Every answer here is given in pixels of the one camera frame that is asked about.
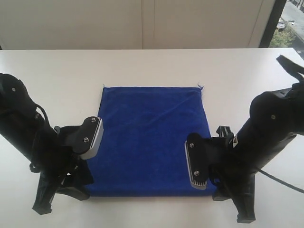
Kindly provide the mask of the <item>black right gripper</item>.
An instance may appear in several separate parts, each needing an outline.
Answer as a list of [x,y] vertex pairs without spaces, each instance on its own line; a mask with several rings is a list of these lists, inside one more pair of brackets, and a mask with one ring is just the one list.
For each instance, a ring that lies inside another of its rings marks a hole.
[[216,187],[212,199],[232,199],[238,211],[237,223],[251,223],[256,220],[255,163],[261,131],[244,125],[233,134],[229,126],[219,126],[217,134],[218,137],[208,139],[209,176]]

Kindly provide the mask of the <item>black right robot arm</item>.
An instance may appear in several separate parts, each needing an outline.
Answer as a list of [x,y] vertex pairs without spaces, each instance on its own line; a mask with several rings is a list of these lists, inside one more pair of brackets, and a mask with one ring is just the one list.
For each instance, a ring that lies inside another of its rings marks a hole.
[[211,180],[218,180],[214,201],[232,199],[238,223],[255,221],[255,175],[257,172],[292,186],[262,168],[297,135],[304,134],[304,68],[283,55],[277,62],[297,79],[291,88],[266,91],[250,104],[249,118],[237,134],[230,133],[217,145],[219,156],[210,164]]

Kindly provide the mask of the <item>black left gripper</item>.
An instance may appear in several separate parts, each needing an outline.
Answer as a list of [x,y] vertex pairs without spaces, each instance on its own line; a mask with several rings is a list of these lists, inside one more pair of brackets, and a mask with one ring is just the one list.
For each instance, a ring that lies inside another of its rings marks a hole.
[[87,160],[82,160],[71,147],[77,126],[52,128],[48,123],[36,123],[30,128],[30,169],[40,173],[32,209],[40,215],[51,213],[55,193],[79,201],[90,198],[84,186],[94,183],[94,178]]

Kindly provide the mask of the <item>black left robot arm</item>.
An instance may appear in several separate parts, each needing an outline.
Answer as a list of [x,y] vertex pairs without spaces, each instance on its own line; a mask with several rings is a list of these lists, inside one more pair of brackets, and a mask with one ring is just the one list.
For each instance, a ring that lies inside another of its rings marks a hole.
[[45,110],[29,96],[23,82],[0,75],[0,133],[39,174],[33,210],[52,211],[56,194],[79,201],[90,198],[86,185],[94,182],[87,160],[96,156],[103,135],[102,119],[86,118],[81,125],[52,127]]

